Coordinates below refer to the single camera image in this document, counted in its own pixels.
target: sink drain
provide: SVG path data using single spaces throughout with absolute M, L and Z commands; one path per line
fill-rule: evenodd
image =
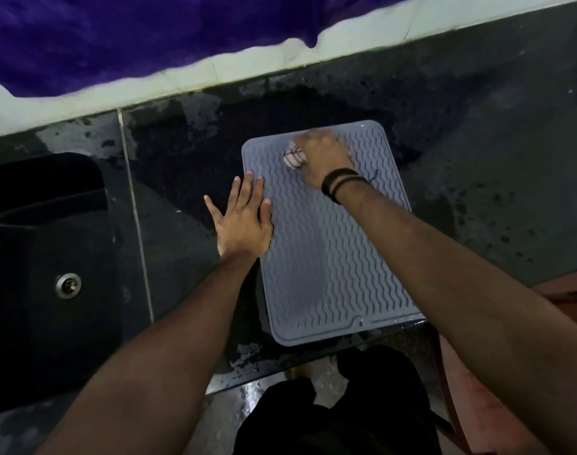
M 57 278 L 55 290 L 60 298 L 74 298 L 82 288 L 82 280 L 75 273 L 66 273 Z

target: black sink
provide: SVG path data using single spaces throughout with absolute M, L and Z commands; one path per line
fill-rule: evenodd
M 0 166 L 0 411 L 79 388 L 120 345 L 113 236 L 88 156 Z M 61 298 L 71 273 L 81 289 Z

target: black bracelet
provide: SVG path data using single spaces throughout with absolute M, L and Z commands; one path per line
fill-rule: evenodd
M 339 182 L 337 182 L 337 184 L 335 185 L 335 188 L 333 189 L 333 192 L 330 194 L 331 198 L 334 202 L 336 202 L 337 204 L 340 204 L 340 202 L 337 201 L 336 195 L 337 195 L 337 191 L 339 191 L 339 188 L 348 183 L 348 182 L 354 182 L 354 181 L 358 181 L 358 182 L 366 182 L 368 183 L 368 180 L 366 180 L 364 177 L 362 176 L 353 176 L 353 177 L 346 177 L 345 179 L 341 179 Z
M 342 167 L 340 169 L 335 169 L 334 171 L 331 171 L 326 177 L 324 177 L 324 180 L 322 181 L 322 189 L 321 189 L 322 192 L 324 193 L 325 196 L 329 197 L 336 203 L 337 200 L 334 198 L 334 196 L 330 194 L 330 186 L 333 184 L 333 182 L 337 180 L 337 177 L 341 177 L 342 175 L 359 176 L 360 174 L 348 167 Z

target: person's left hand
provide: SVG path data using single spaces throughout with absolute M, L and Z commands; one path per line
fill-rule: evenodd
M 240 178 L 236 177 L 231 186 L 227 212 L 221 214 L 212 199 L 204 196 L 217 231 L 217 249 L 224 259 L 235 253 L 247 253 L 254 259 L 261 257 L 269 248 L 273 225 L 271 224 L 271 200 L 263 202 L 263 179 L 257 179 L 251 197 L 253 173 L 247 172 L 240 188 Z M 261 221 L 257 211 L 261 207 Z

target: person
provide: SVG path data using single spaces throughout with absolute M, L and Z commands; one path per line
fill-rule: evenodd
M 315 189 L 331 172 L 355 169 L 329 131 L 309 131 L 295 142 Z M 225 214 L 205 197 L 218 266 L 94 374 L 38 453 L 170 454 L 186 447 L 240 286 L 272 237 L 263 179 L 252 185 L 251 172 L 243 182 L 235 178 Z M 335 196 L 476 377 L 551 451 L 577 454 L 577 325 L 368 183 L 348 181 Z M 235 453 L 439 453 L 429 402 L 409 361 L 370 348 L 339 355 L 338 366 L 349 384 L 333 409 L 312 404 L 307 379 L 279 383 L 244 421 Z M 394 396 L 384 391 L 396 387 Z M 358 411 L 363 402 L 368 412 Z

